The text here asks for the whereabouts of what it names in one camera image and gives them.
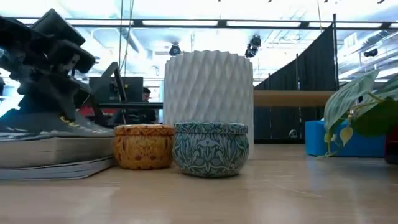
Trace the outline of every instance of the book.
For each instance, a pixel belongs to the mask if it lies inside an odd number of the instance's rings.
[[[114,157],[70,162],[50,166],[2,168],[0,180],[73,180],[82,179],[115,165]]]
[[[113,141],[113,137],[0,141],[0,168],[40,167],[112,156]]]

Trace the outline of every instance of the vase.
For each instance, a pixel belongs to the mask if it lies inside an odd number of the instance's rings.
[[[388,164],[398,165],[398,126],[394,127],[386,136],[384,160]]]
[[[192,121],[175,124],[175,163],[197,177],[238,175],[248,159],[248,126]]]
[[[248,126],[253,141],[252,63],[237,54],[194,51],[165,65],[164,123],[234,122]]]
[[[125,169],[161,169],[172,164],[174,129],[165,125],[115,128],[114,156]]]

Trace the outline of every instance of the tin lid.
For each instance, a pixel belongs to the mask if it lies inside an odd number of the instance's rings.
[[[173,136],[174,128],[160,124],[120,125],[114,129],[117,136]]]
[[[239,123],[190,121],[175,123],[176,133],[247,134],[249,127]]]

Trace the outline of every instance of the stack of magazines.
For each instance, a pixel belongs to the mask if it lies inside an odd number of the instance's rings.
[[[0,180],[67,180],[114,165],[114,137],[0,132]]]

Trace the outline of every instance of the computer monitor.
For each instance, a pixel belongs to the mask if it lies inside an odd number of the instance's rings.
[[[105,83],[98,87],[93,93],[97,103],[119,103],[119,93],[114,77],[109,77],[107,81],[101,77],[90,77],[89,85],[95,88],[98,82]],[[142,102],[142,91],[144,79],[142,77],[122,77],[124,91],[128,102]]]

